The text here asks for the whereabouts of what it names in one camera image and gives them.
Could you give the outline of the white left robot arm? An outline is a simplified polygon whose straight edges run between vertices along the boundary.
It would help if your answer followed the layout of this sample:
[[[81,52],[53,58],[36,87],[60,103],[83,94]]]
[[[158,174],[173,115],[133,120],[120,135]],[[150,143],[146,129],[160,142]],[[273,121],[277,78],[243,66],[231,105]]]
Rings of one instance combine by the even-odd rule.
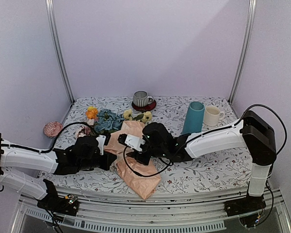
[[[27,168],[54,175],[72,175],[98,167],[109,170],[117,156],[104,150],[109,138],[104,135],[79,137],[67,149],[42,151],[3,140],[0,133],[0,185],[8,186],[38,201],[49,212],[76,216],[79,202],[73,195],[59,197],[53,182],[31,177],[17,168]]]

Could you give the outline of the teal vase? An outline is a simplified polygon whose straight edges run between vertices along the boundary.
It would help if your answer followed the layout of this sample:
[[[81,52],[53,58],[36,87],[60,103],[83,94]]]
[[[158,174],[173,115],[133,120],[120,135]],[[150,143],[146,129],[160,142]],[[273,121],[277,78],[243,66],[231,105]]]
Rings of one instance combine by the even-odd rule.
[[[198,101],[189,104],[181,134],[202,131],[205,105]]]

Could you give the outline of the striped cup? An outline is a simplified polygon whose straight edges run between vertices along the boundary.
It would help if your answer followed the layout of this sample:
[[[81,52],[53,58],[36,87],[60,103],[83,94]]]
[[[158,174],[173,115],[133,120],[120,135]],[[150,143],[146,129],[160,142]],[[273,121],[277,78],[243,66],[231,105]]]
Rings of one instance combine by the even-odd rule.
[[[133,104],[137,107],[145,107],[154,101],[146,91],[137,91],[133,95]]]

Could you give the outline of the cream mug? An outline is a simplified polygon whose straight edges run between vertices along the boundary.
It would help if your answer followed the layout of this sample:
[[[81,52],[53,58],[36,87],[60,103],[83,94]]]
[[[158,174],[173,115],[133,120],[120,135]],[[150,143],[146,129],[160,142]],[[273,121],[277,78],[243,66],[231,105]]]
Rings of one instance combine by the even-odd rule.
[[[220,120],[224,119],[225,112],[221,111],[218,107],[209,105],[206,106],[204,111],[203,123],[207,126],[216,126]]]

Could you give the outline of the aluminium table front rail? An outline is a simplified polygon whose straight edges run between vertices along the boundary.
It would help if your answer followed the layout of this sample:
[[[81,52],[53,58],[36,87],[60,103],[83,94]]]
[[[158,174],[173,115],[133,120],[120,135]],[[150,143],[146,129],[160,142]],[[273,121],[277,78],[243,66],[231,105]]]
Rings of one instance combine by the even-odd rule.
[[[76,216],[60,215],[64,233],[291,233],[291,218],[279,189],[264,192],[266,208],[255,227],[257,211],[229,216],[225,203],[245,197],[245,188],[205,193],[155,194],[147,200],[134,194],[59,188],[73,194]]]

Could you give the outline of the left aluminium frame post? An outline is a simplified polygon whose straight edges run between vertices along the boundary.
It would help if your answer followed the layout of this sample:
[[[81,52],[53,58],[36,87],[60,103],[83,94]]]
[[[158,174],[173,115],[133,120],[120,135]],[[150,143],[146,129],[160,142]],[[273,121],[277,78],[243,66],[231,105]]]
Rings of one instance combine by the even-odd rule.
[[[48,23],[49,23],[50,33],[51,33],[51,37],[52,37],[52,41],[53,41],[53,45],[54,45],[55,55],[57,58],[60,74],[61,74],[61,77],[63,80],[63,84],[64,84],[64,88],[65,88],[68,100],[69,100],[70,104],[73,104],[75,102],[75,98],[74,98],[71,84],[70,84],[70,81],[69,81],[69,78],[67,75],[64,57],[62,54],[62,49],[61,49],[57,25],[56,25],[53,1],[52,0],[45,0],[45,4],[46,4],[47,15],[48,15]]]

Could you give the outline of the aluminium frame post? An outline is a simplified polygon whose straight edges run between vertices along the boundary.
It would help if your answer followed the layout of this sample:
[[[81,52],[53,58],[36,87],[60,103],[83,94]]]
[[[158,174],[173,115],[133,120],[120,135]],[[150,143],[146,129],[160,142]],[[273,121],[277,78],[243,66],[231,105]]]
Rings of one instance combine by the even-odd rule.
[[[233,103],[235,101],[238,87],[239,87],[240,82],[241,82],[242,72],[243,72],[247,52],[249,49],[252,30],[254,27],[256,6],[257,6],[256,0],[249,1],[247,19],[246,19],[245,30],[244,30],[244,37],[243,37],[243,42],[242,42],[242,47],[241,47],[241,53],[240,53],[238,65],[236,68],[236,73],[235,73],[234,81],[232,84],[232,89],[231,89],[231,92],[230,92],[229,98],[228,98],[228,102],[230,103],[230,105],[233,105]]]
[[[64,84],[64,88],[65,88],[68,100],[69,100],[70,104],[73,104],[75,102],[75,98],[74,98],[71,84],[70,84],[70,81],[69,81],[69,78],[67,75],[64,57],[62,54],[62,49],[61,49],[57,25],[56,25],[53,1],[52,0],[45,0],[45,4],[46,4],[47,15],[48,15],[48,23],[49,23],[50,33],[51,33],[51,37],[52,37],[52,41],[53,41],[53,45],[54,45],[55,55],[57,58],[60,74],[61,74],[61,77],[63,80],[63,84]]]

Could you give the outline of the right aluminium frame post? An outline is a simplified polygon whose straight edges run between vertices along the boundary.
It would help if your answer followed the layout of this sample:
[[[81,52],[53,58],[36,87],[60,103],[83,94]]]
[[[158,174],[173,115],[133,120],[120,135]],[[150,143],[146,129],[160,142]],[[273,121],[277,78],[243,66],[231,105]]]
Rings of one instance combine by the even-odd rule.
[[[242,72],[243,72],[247,52],[249,49],[252,30],[254,27],[256,6],[257,6],[256,0],[249,1],[247,19],[246,19],[245,30],[244,30],[244,37],[243,37],[243,42],[242,42],[242,47],[241,47],[241,53],[240,53],[238,65],[236,68],[236,73],[235,73],[234,81],[232,84],[232,89],[231,89],[231,92],[230,92],[229,98],[228,98],[228,102],[230,103],[230,105],[233,105],[233,103],[235,101],[238,87],[239,87],[240,82],[241,82]]]

